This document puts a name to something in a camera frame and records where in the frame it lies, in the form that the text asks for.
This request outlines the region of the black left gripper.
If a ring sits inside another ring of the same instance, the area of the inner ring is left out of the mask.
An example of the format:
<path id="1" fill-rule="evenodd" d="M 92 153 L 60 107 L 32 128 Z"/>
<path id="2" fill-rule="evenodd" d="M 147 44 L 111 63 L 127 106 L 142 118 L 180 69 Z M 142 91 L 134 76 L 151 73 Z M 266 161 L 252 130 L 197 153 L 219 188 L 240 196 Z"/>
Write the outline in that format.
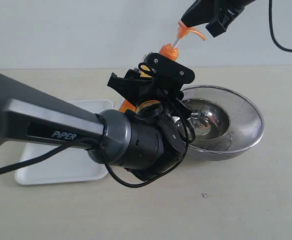
<path id="1" fill-rule="evenodd" d="M 153 182 L 178 167 L 191 142 L 187 118 L 192 110 L 182 102 L 184 93 L 179 90 L 172 96 L 163 90 L 163 99 L 154 100 L 154 77 L 154 71 L 134 68 L 124 77 L 112 72 L 107 83 L 129 103 L 139 105 L 135 111 L 125 111 L 132 129 L 127 154 L 131 163 L 126 170 L 143 182 Z"/>

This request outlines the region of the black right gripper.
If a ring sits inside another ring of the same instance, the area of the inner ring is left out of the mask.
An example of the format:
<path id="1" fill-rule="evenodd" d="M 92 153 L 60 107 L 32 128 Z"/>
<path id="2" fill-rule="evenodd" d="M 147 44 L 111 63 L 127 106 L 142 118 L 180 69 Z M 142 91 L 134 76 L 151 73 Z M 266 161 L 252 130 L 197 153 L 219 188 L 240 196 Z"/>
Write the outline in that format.
<path id="1" fill-rule="evenodd" d="M 187 27 L 208 23 L 206 29 L 215 38 L 244 11 L 245 0 L 196 0 L 181 17 Z"/>

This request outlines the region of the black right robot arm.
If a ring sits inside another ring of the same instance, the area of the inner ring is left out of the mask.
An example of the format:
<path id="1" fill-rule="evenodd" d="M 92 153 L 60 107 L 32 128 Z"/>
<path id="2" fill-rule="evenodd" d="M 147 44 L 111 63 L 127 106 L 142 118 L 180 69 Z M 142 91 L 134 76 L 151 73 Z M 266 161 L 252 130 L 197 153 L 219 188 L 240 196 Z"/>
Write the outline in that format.
<path id="1" fill-rule="evenodd" d="M 187 27 L 206 24 L 206 29 L 217 37 L 251 4 L 251 0 L 196 0 L 183 14 L 181 21 Z"/>

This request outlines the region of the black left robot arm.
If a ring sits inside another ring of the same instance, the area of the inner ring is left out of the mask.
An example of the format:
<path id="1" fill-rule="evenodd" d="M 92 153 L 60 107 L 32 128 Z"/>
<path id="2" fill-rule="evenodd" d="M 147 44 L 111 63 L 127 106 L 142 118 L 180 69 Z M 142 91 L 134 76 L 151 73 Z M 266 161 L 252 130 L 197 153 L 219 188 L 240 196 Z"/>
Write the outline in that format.
<path id="1" fill-rule="evenodd" d="M 92 113 L 0 73 L 0 146 L 8 141 L 53 145 L 35 158 L 4 166 L 0 175 L 38 164 L 68 149 L 85 150 L 108 172 L 131 172 L 143 187 L 176 169 L 184 160 L 194 131 L 182 102 L 184 80 L 136 69 L 124 78 L 112 74 L 108 86 L 137 111 L 108 109 Z"/>

